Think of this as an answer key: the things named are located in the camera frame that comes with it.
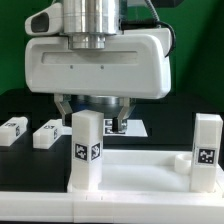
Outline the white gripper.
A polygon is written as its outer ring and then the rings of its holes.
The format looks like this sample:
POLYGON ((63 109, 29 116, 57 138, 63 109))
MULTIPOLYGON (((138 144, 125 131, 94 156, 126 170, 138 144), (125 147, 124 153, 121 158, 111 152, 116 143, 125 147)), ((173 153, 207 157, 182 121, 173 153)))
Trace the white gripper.
POLYGON ((101 50, 71 50, 62 36, 33 38, 25 51, 26 83, 33 92, 55 94, 64 126, 73 113, 68 94, 122 97, 112 131, 125 132, 134 98, 160 99, 171 90, 170 47, 166 28, 109 36, 101 50))

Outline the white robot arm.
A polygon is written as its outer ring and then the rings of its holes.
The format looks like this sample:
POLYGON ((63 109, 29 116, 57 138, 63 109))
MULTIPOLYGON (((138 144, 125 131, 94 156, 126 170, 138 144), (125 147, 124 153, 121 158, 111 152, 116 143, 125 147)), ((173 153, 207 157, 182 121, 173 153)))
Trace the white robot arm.
POLYGON ((157 19, 127 20, 123 0, 60 0, 30 16, 25 78, 33 92, 52 93, 63 115, 67 95, 118 97, 112 130, 127 128, 140 99, 160 99, 171 89, 172 26, 157 19))

